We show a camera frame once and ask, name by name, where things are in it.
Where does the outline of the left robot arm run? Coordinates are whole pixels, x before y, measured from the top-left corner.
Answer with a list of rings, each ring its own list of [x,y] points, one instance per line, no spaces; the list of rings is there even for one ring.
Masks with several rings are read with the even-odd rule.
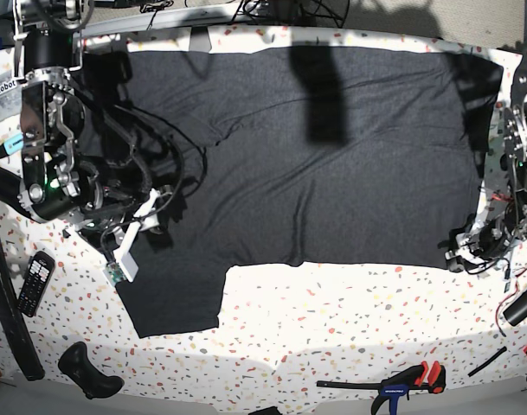
[[[451,272],[481,273],[509,263],[510,250],[527,239],[527,2],[520,54],[509,101],[500,116],[504,151],[500,164],[508,171],[509,200],[504,212],[484,224],[471,225],[455,237],[454,248],[446,252]]]

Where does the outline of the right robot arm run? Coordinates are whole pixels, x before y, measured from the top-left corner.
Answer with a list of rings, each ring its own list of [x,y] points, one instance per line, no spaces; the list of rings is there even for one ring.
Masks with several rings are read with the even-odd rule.
[[[138,234],[157,228],[159,214],[185,179],[183,152],[170,141],[176,174],[156,186],[137,137],[74,84],[83,65],[83,29],[91,1],[15,1],[14,76],[22,86],[21,207],[36,222],[68,222],[105,258],[111,284],[131,282],[138,265],[131,249]],[[86,115],[126,147],[123,160],[95,161],[81,153]]]

